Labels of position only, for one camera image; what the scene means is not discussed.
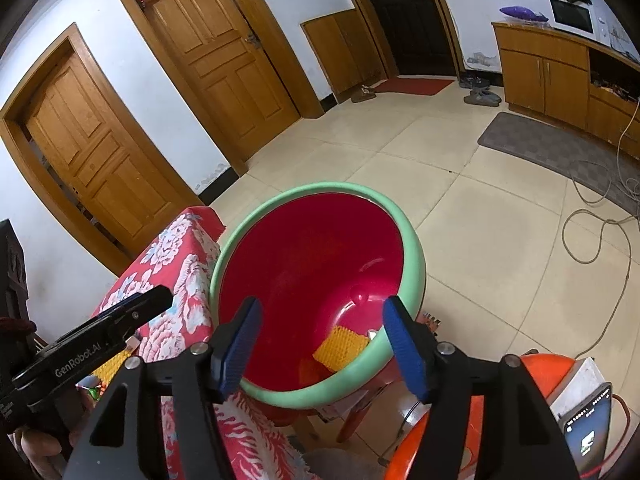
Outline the person's left hand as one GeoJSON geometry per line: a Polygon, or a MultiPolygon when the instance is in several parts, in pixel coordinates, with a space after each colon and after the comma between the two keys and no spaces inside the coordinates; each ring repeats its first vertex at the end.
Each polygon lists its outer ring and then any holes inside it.
{"type": "MultiPolygon", "coordinates": [[[[68,436],[71,446],[77,444],[94,408],[92,397],[86,390],[77,388],[76,392],[81,400],[82,409],[81,418],[68,436]]],[[[31,429],[17,429],[9,436],[9,440],[21,458],[26,458],[39,479],[54,480],[63,477],[66,466],[62,463],[62,445],[55,437],[31,429]]]]}

